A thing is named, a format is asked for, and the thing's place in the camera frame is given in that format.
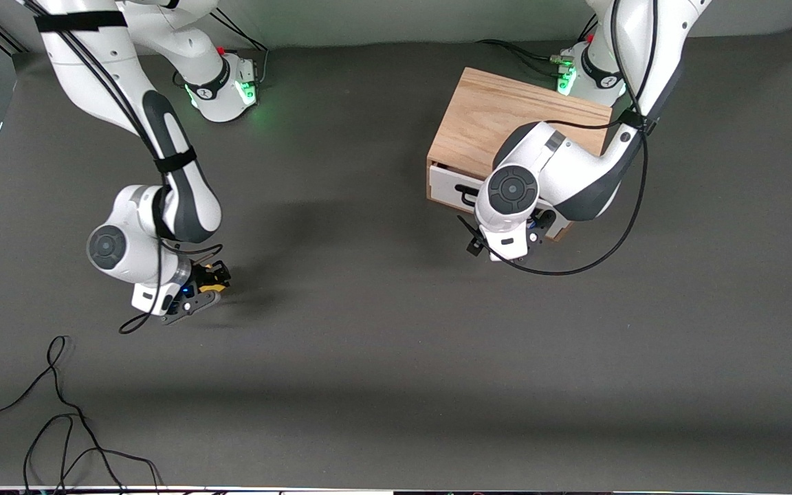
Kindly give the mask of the wooden drawer cabinet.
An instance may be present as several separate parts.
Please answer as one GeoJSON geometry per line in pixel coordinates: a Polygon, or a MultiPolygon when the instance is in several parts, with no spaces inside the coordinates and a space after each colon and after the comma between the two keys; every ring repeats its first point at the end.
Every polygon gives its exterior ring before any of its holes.
{"type": "Polygon", "coordinates": [[[602,104],[467,67],[428,150],[426,171],[434,161],[483,182],[509,135],[537,121],[560,121],[559,132],[600,155],[607,132],[591,127],[607,124],[612,112],[602,104]]]}

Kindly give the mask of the white-fronted drawer with black handle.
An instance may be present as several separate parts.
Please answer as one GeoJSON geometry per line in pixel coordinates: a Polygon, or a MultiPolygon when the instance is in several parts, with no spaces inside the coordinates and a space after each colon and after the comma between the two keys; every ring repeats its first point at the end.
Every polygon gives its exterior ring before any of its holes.
{"type": "Polygon", "coordinates": [[[442,206],[452,209],[474,212],[476,194],[482,181],[463,175],[459,171],[452,171],[442,164],[430,161],[426,176],[427,200],[435,201],[442,206]]]}

